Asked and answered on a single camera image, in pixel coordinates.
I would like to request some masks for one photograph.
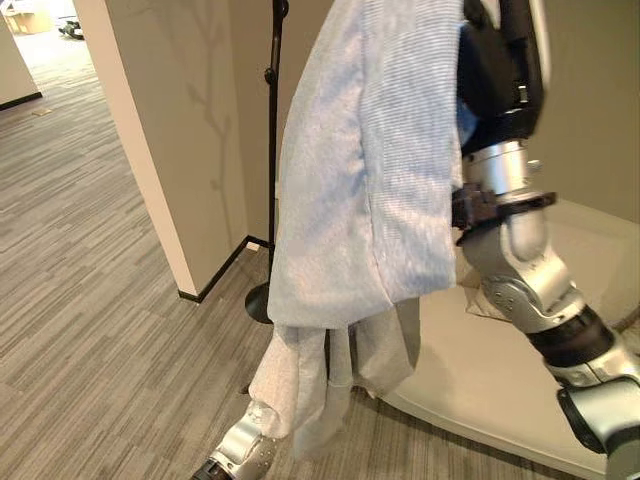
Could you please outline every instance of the doorway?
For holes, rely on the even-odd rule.
[[[72,0],[0,0],[0,13],[44,96],[95,75]]]

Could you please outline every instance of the light blue cloth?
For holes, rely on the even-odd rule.
[[[285,129],[268,312],[250,386],[262,433],[298,454],[413,371],[415,299],[455,281],[461,182],[456,66],[461,0],[335,0]]]
[[[276,324],[344,328],[454,284],[461,8],[334,3],[284,134]]]

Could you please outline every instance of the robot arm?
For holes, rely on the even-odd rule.
[[[261,433],[263,408],[257,402],[249,404],[244,416],[227,431],[192,480],[259,480],[267,474],[278,441]]]
[[[465,0],[458,92],[478,125],[463,147],[468,183],[454,194],[454,225],[465,231],[459,243],[489,301],[562,386],[558,401],[578,440],[607,453],[609,478],[640,478],[640,361],[586,305],[554,253],[544,208],[555,194],[529,186],[538,165],[527,161],[524,141],[542,108],[546,62],[531,6],[502,0],[497,30],[480,0]]]

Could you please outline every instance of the floor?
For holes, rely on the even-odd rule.
[[[187,479],[269,341],[243,309],[265,252],[178,298],[84,43],[17,40],[44,99],[0,112],[0,478]],[[267,478],[574,477],[356,391],[340,448],[294,462],[285,444]]]

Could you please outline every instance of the black metal pole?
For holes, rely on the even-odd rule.
[[[253,288],[245,299],[247,313],[257,322],[273,323],[267,315],[269,280],[273,268],[276,245],[276,158],[278,143],[278,77],[280,74],[280,48],[282,21],[289,13],[287,0],[273,0],[273,27],[271,33],[271,65],[264,72],[269,84],[269,276],[266,283]]]

